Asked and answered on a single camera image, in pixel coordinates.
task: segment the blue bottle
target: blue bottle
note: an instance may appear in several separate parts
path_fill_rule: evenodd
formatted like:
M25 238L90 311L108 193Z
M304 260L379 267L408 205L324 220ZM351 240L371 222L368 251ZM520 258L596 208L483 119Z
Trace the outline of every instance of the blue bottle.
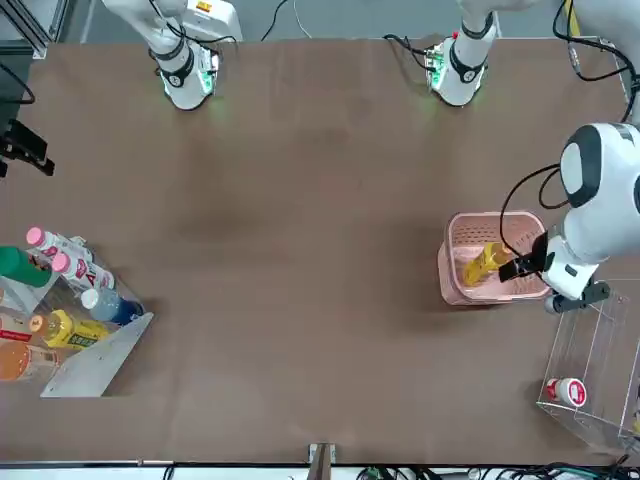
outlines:
M82 292L80 299L94 320L115 323L121 327L144 313L138 302L125 300L110 288L91 288Z

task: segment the orange juice bottle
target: orange juice bottle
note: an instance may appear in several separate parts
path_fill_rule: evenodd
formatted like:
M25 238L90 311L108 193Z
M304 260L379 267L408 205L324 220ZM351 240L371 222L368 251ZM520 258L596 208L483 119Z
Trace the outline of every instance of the orange juice bottle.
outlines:
M507 263L511 252L501 242L487 243L480 255L470 261L462 272L462 281L467 287L475 287L490 273Z
M0 381L50 377L59 362L58 355L46 348L13 340L0 343Z
M71 319L64 310L54 310L48 317L35 315L29 329L49 347L74 350L83 350L109 335L102 322Z

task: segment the brown table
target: brown table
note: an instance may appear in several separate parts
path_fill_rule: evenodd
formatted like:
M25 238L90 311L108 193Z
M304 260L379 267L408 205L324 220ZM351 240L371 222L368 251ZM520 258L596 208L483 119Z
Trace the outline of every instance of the brown table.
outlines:
M0 457L287 462L330 441L342 462L602 461L534 405L557 321L448 307L436 252L453 213L498 209L580 125L617 121L619 80L581 82L559 42L500 40L454 109L384 41L224 55L193 113L138 45L35 66L22 120L57 172L11 166L2 241L83 235L158 315L108 398L7 389ZM539 210L536 188L513 207Z

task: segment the green bottle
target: green bottle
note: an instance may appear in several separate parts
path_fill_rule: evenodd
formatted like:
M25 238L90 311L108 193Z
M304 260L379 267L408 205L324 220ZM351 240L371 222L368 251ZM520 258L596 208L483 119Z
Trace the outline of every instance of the green bottle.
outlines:
M51 278L51 267L18 247L0 247L0 275L39 288Z

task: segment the pink basket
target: pink basket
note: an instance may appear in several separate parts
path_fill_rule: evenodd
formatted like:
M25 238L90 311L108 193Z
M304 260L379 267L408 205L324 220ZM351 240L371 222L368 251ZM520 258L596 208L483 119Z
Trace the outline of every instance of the pink basket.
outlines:
M531 250L544 232L542 222L529 212L506 212L503 225L507 242L519 252ZM442 298L450 305L476 305L536 300L550 289L536 275L500 283L497 272L475 287L462 281L462 270L488 242L500 240L500 213L458 213L447 225L445 241L438 251L438 273Z

